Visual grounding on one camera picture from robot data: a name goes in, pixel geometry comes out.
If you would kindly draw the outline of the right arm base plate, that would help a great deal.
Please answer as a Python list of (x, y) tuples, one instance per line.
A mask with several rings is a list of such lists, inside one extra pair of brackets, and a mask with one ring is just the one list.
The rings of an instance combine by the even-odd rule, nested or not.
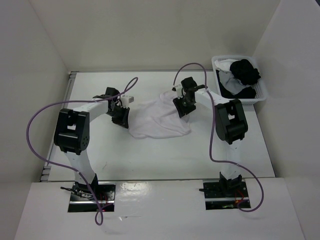
[(245, 181), (242, 181), (236, 188), (223, 192), (218, 180), (204, 180), (199, 191), (204, 195), (207, 211), (237, 209), (238, 205), (243, 209), (251, 208)]

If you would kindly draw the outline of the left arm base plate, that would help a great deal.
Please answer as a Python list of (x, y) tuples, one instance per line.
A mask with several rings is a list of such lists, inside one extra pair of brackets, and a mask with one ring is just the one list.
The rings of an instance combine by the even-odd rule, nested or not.
[[(98, 205), (89, 190), (76, 190), (74, 184), (67, 189), (70, 192), (68, 204), (69, 213), (89, 213), (97, 212)], [(97, 187), (96, 198), (103, 212), (114, 212), (116, 198), (116, 184), (102, 182)]]

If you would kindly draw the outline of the white tank top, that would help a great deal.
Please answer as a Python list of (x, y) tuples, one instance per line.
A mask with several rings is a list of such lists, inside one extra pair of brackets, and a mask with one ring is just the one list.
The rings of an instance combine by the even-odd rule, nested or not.
[(180, 118), (173, 103), (177, 94), (170, 90), (130, 110), (128, 131), (135, 139), (183, 137), (191, 132), (189, 118)]

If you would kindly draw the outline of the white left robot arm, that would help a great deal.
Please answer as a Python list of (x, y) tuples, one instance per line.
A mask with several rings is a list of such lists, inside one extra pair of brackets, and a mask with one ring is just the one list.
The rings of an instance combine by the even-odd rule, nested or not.
[(92, 169), (87, 147), (90, 143), (90, 123), (101, 115), (111, 117), (113, 124), (129, 128), (129, 104), (132, 96), (120, 96), (120, 92), (107, 87), (105, 94), (96, 95), (80, 107), (60, 110), (54, 133), (54, 144), (66, 155), (75, 171), (72, 192), (88, 200), (103, 195), (104, 187), (99, 184), (97, 174)]

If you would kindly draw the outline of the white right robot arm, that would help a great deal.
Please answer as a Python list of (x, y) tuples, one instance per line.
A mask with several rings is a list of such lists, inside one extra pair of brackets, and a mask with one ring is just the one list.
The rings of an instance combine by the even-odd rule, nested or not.
[(212, 110), (214, 128), (210, 143), (213, 143), (213, 136), (216, 134), (224, 142), (226, 150), (226, 159), (220, 161), (222, 169), (219, 173), (218, 191), (225, 197), (231, 196), (241, 186), (240, 146), (248, 131), (241, 101), (224, 98), (205, 85), (198, 85), (192, 77), (185, 78), (172, 90), (177, 94), (173, 103), (180, 118), (193, 112), (196, 104)]

